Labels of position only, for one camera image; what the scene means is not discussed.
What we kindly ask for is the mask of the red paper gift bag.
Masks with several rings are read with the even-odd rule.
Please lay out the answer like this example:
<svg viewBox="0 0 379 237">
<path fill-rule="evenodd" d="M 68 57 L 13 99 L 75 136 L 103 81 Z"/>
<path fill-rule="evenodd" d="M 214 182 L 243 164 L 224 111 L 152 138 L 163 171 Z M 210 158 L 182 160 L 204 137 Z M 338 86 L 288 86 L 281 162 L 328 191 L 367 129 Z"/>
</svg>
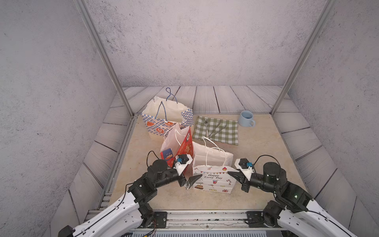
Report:
<svg viewBox="0 0 379 237">
<path fill-rule="evenodd" d="M 172 167 L 176 156 L 190 155 L 193 158 L 193 143 L 190 126 L 180 129 L 175 124 L 164 134 L 164 142 L 160 149 L 160 158 Z"/>
</svg>

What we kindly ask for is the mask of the metal fork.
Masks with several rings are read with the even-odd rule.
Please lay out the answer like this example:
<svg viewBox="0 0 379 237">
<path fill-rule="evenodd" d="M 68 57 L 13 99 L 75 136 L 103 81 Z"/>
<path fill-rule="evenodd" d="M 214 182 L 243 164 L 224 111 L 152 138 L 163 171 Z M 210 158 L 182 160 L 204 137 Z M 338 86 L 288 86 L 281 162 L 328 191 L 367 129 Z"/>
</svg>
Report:
<svg viewBox="0 0 379 237">
<path fill-rule="evenodd" d="M 226 125 L 223 123 L 221 120 L 217 126 L 212 130 L 212 132 L 209 134 L 208 138 L 213 138 L 215 137 L 218 133 L 220 133 L 223 129 L 226 128 Z"/>
</svg>

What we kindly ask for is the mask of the right frame post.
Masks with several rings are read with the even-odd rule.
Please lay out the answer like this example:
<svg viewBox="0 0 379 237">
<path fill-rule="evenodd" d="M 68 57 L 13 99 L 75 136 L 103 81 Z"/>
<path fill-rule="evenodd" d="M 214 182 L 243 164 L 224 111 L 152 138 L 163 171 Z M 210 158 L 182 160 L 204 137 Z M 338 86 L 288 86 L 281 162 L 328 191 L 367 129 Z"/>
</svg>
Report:
<svg viewBox="0 0 379 237">
<path fill-rule="evenodd" d="M 332 14 L 333 10 L 335 9 L 335 6 L 337 4 L 337 0 L 328 0 L 326 2 L 326 5 L 324 9 L 321 12 L 321 15 L 319 19 L 317 20 L 313 30 L 310 33 L 310 36 L 302 50 L 302 52 L 299 55 L 299 58 L 297 59 L 291 73 L 289 74 L 284 86 L 282 87 L 282 90 L 278 96 L 278 99 L 276 100 L 270 114 L 274 116 L 276 112 L 278 112 L 279 107 L 284 100 L 285 95 L 288 93 L 289 89 L 293 85 L 297 75 L 299 74 L 303 64 L 305 63 L 307 57 L 309 56 L 312 47 L 314 46 L 316 40 L 320 36 L 323 28 L 325 27 L 330 15 Z"/>
</svg>

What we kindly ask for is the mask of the blue checkered paper bag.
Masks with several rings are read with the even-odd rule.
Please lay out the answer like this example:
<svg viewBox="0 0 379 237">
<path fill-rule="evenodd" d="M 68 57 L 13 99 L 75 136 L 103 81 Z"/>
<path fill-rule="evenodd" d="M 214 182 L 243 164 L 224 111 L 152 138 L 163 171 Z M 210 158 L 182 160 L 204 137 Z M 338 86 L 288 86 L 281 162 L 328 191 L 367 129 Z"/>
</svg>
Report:
<svg viewBox="0 0 379 237">
<path fill-rule="evenodd" d="M 162 137 L 175 125 L 180 129 L 194 125 L 192 109 L 178 102 L 170 87 L 166 92 L 167 97 L 155 96 L 141 113 L 150 135 Z"/>
</svg>

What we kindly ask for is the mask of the left frame post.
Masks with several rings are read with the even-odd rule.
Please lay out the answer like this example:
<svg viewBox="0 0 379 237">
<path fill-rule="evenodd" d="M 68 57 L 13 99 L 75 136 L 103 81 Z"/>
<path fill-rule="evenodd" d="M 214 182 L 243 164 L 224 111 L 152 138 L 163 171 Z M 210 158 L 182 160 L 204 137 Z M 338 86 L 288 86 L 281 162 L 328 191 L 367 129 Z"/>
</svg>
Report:
<svg viewBox="0 0 379 237">
<path fill-rule="evenodd" d="M 134 116 L 134 113 L 128 103 L 128 100 L 125 96 L 125 93 L 121 87 L 121 84 L 120 84 L 120 81 L 118 80 L 118 77 L 116 75 L 116 72 L 112 66 L 112 63 L 108 57 L 108 54 L 104 48 L 104 45 L 100 39 L 100 36 L 98 34 L 98 31 L 95 27 L 95 24 L 90 16 L 90 13 L 86 7 L 86 4 L 85 4 L 85 1 L 83 0 L 74 0 L 74 3 L 82 17 L 82 20 L 89 32 L 89 35 L 92 39 L 92 41 L 94 42 L 96 48 L 97 48 L 97 51 L 101 57 L 101 60 L 103 62 L 103 64 L 105 65 L 106 67 L 106 70 L 115 86 L 115 89 L 118 93 L 118 95 L 120 96 L 120 99 L 122 101 L 122 103 L 124 104 L 124 106 L 126 107 L 126 110 L 128 112 L 128 114 L 133 117 Z"/>
</svg>

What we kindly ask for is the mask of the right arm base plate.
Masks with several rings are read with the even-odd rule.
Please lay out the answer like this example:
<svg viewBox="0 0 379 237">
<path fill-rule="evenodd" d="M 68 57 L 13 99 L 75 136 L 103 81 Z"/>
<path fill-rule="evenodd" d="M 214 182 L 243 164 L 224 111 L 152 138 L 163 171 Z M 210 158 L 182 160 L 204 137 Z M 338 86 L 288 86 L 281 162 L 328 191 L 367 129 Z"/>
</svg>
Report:
<svg viewBox="0 0 379 237">
<path fill-rule="evenodd" d="M 264 217 L 261 211 L 247 211 L 247 218 L 245 219 L 245 223 L 249 226 L 249 228 L 262 228 L 264 227 Z"/>
</svg>

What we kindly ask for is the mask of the frame post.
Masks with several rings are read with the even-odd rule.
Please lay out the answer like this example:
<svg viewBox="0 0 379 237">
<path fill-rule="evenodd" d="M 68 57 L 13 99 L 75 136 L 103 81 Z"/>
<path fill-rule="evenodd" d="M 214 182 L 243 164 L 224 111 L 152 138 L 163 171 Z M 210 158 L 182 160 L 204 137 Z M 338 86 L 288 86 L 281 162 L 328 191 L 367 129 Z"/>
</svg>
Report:
<svg viewBox="0 0 379 237">
<path fill-rule="evenodd" d="M 128 112 L 128 114 L 133 117 L 134 116 L 134 113 L 128 103 L 128 100 L 125 96 L 125 93 L 121 87 L 121 84 L 120 84 L 120 81 L 118 80 L 118 77 L 116 75 L 116 72 L 112 66 L 112 63 L 108 57 L 108 54 L 104 48 L 104 45 L 100 39 L 100 36 L 98 34 L 98 31 L 95 27 L 95 24 L 90 16 L 90 13 L 86 7 L 86 4 L 85 4 L 85 1 L 83 0 L 74 0 L 74 3 L 82 17 L 82 20 L 89 32 L 89 35 L 92 39 L 92 41 L 94 42 L 96 48 L 97 48 L 97 51 L 101 57 L 101 60 L 103 62 L 103 64 L 105 65 L 106 67 L 106 70 L 115 86 L 115 89 L 118 93 L 118 95 L 120 96 L 120 99 L 122 101 L 122 103 L 124 104 L 124 106 L 126 107 L 126 110 Z"/>
<path fill-rule="evenodd" d="M 274 116 L 276 112 L 278 112 L 279 107 L 284 100 L 285 95 L 288 93 L 289 89 L 293 85 L 297 75 L 299 74 L 303 64 L 305 63 L 307 57 L 309 56 L 312 47 L 314 46 L 316 40 L 320 36 L 323 28 L 325 27 L 330 15 L 332 14 L 333 10 L 335 9 L 335 6 L 337 4 L 337 0 L 328 0 L 326 2 L 326 5 L 324 9 L 321 12 L 321 15 L 319 19 L 317 20 L 313 30 L 310 33 L 310 36 L 302 50 L 302 52 L 299 55 L 299 58 L 297 59 L 291 73 L 289 74 L 284 86 L 282 87 L 282 90 L 278 96 L 278 99 L 276 100 L 270 114 Z"/>
</svg>

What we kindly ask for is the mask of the white Happy Every Day bag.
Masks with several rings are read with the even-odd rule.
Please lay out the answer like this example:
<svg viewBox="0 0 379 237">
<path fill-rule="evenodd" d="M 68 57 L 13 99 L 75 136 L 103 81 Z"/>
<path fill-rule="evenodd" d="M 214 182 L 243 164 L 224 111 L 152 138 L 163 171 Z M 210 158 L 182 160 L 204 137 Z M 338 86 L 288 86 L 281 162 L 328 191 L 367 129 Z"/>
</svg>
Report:
<svg viewBox="0 0 379 237">
<path fill-rule="evenodd" d="M 230 194 L 236 184 L 228 172 L 232 168 L 234 155 L 219 148 L 212 140 L 202 137 L 203 145 L 193 142 L 193 175 L 201 175 L 194 183 L 196 190 Z"/>
</svg>

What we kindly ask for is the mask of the green checkered cloth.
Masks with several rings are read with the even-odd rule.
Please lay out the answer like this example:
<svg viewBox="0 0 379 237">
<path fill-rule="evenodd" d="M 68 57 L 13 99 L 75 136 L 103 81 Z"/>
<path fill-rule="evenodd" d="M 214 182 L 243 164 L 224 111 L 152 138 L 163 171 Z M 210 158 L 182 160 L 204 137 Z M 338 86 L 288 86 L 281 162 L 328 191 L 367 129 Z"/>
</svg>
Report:
<svg viewBox="0 0 379 237">
<path fill-rule="evenodd" d="M 196 140 L 201 140 L 202 137 L 206 137 L 206 128 L 204 126 L 204 120 L 207 119 L 209 122 L 209 134 L 212 130 L 217 126 L 217 124 L 222 120 L 226 125 L 226 128 L 223 129 L 220 133 L 218 133 L 215 137 L 209 138 L 213 142 L 220 142 L 229 145 L 238 146 L 238 122 L 235 120 L 228 119 L 217 119 L 217 118 L 209 118 L 198 116 L 196 119 L 196 123 L 194 126 L 194 134 L 193 138 Z"/>
</svg>

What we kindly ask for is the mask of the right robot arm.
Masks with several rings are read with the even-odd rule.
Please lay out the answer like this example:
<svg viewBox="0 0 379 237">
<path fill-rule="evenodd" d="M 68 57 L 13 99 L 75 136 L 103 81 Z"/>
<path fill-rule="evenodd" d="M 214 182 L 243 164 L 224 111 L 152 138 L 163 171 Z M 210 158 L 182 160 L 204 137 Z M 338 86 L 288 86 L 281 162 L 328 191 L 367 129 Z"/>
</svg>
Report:
<svg viewBox="0 0 379 237">
<path fill-rule="evenodd" d="M 255 171 L 255 165 L 247 159 L 237 159 L 237 171 L 228 174 L 249 192 L 251 187 L 272 193 L 262 211 L 266 227 L 281 227 L 298 237 L 353 237 L 354 234 L 327 211 L 303 188 L 287 180 L 280 164 L 268 162 L 263 173 Z"/>
</svg>

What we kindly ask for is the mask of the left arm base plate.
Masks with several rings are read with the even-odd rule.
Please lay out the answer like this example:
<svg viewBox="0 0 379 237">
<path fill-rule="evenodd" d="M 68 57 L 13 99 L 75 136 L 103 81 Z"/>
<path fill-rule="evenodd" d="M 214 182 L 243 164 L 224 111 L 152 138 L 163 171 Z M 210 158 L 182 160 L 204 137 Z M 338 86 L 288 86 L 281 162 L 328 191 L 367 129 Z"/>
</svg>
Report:
<svg viewBox="0 0 379 237">
<path fill-rule="evenodd" d="M 167 226 L 168 212 L 158 211 L 154 212 L 152 216 L 149 216 L 144 224 L 144 228 L 158 228 L 165 229 Z"/>
</svg>

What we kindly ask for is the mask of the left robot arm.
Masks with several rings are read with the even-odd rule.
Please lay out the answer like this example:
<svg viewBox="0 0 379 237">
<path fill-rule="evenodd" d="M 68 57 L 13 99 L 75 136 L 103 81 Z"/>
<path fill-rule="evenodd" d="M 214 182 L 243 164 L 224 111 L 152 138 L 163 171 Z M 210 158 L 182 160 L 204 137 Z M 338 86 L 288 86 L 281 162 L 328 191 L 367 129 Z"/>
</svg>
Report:
<svg viewBox="0 0 379 237">
<path fill-rule="evenodd" d="M 191 155 L 176 156 L 173 166 L 169 167 L 166 160 L 156 160 L 148 166 L 139 179 L 125 186 L 124 194 L 95 217 L 74 228 L 62 228 L 60 237 L 120 237 L 128 231 L 139 227 L 148 227 L 154 217 L 149 205 L 158 188 L 172 182 L 189 189 L 201 176 L 187 179 L 184 171 L 192 163 Z"/>
</svg>

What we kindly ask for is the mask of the metal spoon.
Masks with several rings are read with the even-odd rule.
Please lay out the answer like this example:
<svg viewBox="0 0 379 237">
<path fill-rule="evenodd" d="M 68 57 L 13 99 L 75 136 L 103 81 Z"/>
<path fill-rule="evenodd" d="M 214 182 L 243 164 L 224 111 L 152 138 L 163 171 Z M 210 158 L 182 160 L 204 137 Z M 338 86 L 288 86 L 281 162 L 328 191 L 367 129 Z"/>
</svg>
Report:
<svg viewBox="0 0 379 237">
<path fill-rule="evenodd" d="M 206 128 L 206 137 L 209 138 L 209 122 L 208 122 L 208 120 L 205 119 L 203 124 Z"/>
</svg>

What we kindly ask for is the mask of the light blue mug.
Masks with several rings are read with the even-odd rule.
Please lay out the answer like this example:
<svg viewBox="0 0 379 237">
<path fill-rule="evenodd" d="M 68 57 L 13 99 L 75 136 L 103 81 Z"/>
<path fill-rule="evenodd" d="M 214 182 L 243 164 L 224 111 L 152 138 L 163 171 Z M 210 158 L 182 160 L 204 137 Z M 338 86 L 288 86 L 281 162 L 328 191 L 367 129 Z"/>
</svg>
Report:
<svg viewBox="0 0 379 237">
<path fill-rule="evenodd" d="M 255 127 L 256 122 L 251 111 L 242 111 L 238 118 L 238 124 L 242 127 Z"/>
</svg>

